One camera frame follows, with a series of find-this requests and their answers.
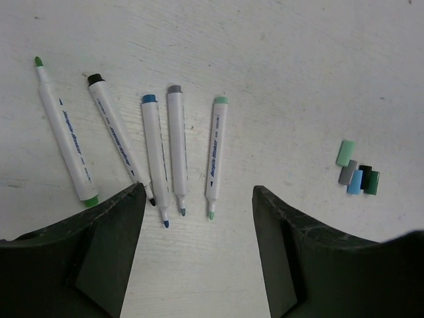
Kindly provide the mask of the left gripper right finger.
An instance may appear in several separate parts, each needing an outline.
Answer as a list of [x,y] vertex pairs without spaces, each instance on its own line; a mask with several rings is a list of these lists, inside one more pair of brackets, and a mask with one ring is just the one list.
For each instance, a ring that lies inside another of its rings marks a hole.
[[423,232],[385,242],[344,233],[262,185],[252,210],[272,317],[422,317]]

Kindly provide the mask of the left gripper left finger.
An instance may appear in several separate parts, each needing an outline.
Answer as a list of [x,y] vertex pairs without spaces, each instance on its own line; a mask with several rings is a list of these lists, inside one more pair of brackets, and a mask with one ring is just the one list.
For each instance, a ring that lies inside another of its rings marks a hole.
[[142,184],[1,241],[2,317],[119,317],[146,207]]

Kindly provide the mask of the blue pen cap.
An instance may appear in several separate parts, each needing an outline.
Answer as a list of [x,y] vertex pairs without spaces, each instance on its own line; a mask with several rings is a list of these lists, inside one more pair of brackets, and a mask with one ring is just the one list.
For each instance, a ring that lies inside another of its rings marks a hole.
[[346,192],[350,195],[358,195],[361,190],[361,183],[362,183],[362,176],[363,171],[362,170],[355,170],[353,172],[351,181],[349,185],[347,186]]

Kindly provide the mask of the grey pen cap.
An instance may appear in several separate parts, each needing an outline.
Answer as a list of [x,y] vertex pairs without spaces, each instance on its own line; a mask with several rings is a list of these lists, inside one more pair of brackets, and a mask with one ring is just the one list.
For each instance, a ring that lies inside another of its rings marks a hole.
[[348,186],[351,183],[354,171],[357,166],[356,160],[350,160],[348,166],[343,167],[341,169],[341,173],[339,176],[339,183],[344,186]]

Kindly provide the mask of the dark green pen cap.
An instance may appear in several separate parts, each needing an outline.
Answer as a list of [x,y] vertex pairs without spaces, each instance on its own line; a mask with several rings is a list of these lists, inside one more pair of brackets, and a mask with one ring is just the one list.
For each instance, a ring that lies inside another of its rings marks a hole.
[[379,179],[380,179],[380,173],[377,171],[371,171],[368,187],[364,189],[364,193],[368,195],[376,195],[378,191]]

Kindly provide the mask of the black pen cap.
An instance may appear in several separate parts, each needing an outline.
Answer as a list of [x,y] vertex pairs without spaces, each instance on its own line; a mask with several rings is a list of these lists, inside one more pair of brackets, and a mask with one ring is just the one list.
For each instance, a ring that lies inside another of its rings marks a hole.
[[362,179],[360,183],[360,188],[362,190],[367,190],[370,184],[370,178],[372,174],[372,167],[367,165],[359,165],[359,170],[362,171]]

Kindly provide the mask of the teal pen cap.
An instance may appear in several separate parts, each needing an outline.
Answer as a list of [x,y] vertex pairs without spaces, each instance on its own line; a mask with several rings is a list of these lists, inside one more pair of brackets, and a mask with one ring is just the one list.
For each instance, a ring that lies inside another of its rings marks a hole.
[[336,159],[336,164],[340,167],[347,167],[355,150],[355,142],[351,140],[343,140]]

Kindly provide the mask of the green capped marker pen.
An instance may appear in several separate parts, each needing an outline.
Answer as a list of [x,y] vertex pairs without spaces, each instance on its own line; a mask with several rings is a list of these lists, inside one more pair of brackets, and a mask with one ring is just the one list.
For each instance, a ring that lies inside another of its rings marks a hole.
[[55,92],[46,68],[40,57],[34,58],[36,72],[39,78],[39,94],[48,115],[54,136],[60,148],[76,193],[87,208],[99,203],[98,191],[91,177],[88,165],[76,136],[76,130],[71,123],[68,110],[61,98]]

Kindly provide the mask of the black capped marker pen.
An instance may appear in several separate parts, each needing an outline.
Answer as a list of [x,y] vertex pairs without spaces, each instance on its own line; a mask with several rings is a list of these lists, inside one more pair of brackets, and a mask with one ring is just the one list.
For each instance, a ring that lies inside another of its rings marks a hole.
[[103,117],[105,125],[130,178],[133,182],[142,183],[144,185],[149,202],[152,206],[155,206],[156,200],[150,187],[150,176],[146,166],[143,165],[140,161],[140,157],[134,151],[132,139],[119,112],[119,108],[115,105],[107,82],[102,78],[101,74],[92,74],[88,76],[87,81],[88,90]]

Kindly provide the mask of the blue capped marker pen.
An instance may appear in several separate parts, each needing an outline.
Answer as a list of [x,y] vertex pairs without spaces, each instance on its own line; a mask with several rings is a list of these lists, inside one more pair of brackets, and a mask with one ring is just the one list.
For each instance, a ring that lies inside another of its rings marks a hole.
[[154,94],[143,95],[141,109],[156,206],[160,210],[165,228],[168,229],[170,226],[168,218],[170,193],[156,96]]

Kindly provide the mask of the grey capped marker pen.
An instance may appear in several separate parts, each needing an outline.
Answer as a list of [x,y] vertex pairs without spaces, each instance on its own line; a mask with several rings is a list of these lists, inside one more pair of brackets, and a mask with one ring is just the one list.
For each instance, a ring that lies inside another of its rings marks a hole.
[[180,213],[185,217],[188,193],[187,153],[183,92],[180,85],[171,85],[168,88],[167,106],[174,193],[178,198]]

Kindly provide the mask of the teal capped marker pen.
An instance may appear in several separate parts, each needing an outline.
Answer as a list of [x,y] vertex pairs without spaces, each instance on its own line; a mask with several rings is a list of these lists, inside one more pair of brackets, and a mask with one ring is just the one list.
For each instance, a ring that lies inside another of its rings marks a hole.
[[214,219],[216,204],[219,198],[228,108],[229,102],[226,97],[218,96],[215,98],[213,104],[213,116],[211,120],[211,138],[209,144],[209,159],[205,192],[205,196],[209,204],[208,217],[210,220]]

